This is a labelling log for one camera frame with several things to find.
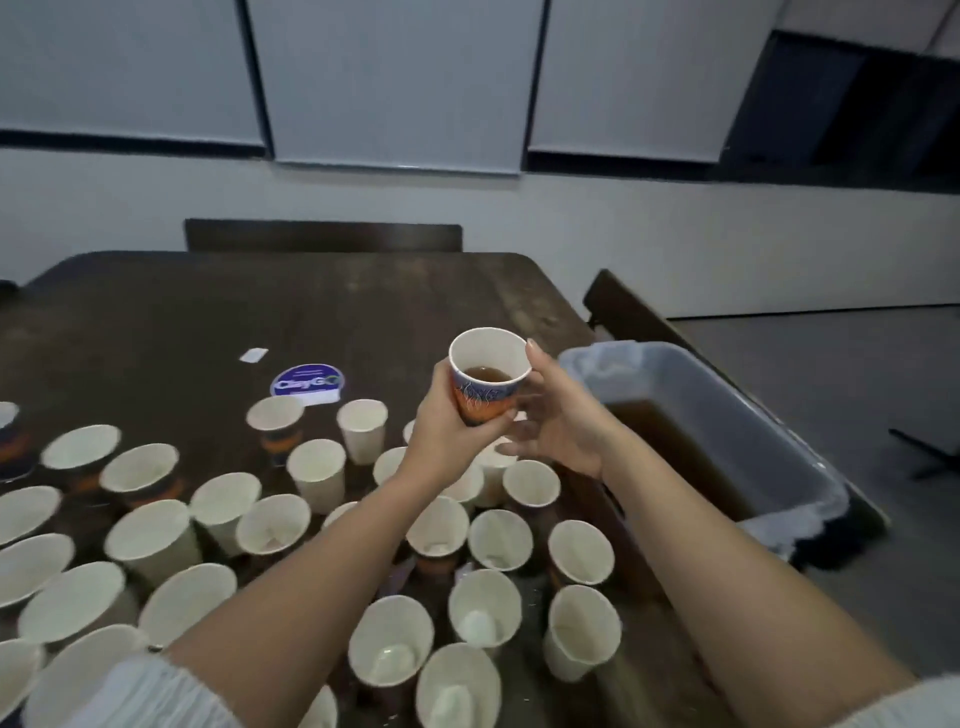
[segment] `forearm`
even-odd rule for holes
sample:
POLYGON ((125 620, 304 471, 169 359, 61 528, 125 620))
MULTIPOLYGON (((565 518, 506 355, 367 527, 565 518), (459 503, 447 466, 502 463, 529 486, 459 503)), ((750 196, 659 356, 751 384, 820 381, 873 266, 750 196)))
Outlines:
POLYGON ((395 477, 169 649, 245 728, 297 725, 434 496, 395 477))
POLYGON ((714 677, 751 726, 830 725, 914 677, 626 428, 604 479, 714 677))

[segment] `chair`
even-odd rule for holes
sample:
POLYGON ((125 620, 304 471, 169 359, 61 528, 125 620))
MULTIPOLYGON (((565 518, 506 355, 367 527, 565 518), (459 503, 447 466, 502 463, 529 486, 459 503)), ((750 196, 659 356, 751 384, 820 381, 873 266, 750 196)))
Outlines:
POLYGON ((183 221, 186 247, 205 253, 461 253, 459 225, 310 220, 183 221))

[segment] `right hand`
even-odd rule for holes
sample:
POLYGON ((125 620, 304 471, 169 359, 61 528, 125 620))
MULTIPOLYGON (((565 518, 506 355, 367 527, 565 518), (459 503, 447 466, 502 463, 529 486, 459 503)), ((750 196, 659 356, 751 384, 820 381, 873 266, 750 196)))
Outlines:
POLYGON ((561 368, 533 339, 527 358, 534 371, 528 377, 536 394, 521 398, 527 420, 514 422, 497 446, 504 455, 556 460, 573 471, 599 478, 602 452, 623 425, 594 396, 561 368))

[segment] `gray floor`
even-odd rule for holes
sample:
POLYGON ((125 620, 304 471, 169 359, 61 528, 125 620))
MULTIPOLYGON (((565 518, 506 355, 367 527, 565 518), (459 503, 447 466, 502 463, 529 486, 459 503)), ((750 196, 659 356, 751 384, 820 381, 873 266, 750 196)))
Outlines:
POLYGON ((897 427, 960 448, 960 307, 673 322, 893 520, 890 535, 813 578, 922 675, 960 671, 960 475, 897 427))

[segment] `round sticker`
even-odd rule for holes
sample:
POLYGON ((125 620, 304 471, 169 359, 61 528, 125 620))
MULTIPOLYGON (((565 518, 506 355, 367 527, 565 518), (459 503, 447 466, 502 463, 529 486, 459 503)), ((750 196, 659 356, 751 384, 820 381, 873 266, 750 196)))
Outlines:
POLYGON ((344 374, 329 364, 300 364, 274 379, 270 394, 293 395, 305 405, 339 401, 344 374))

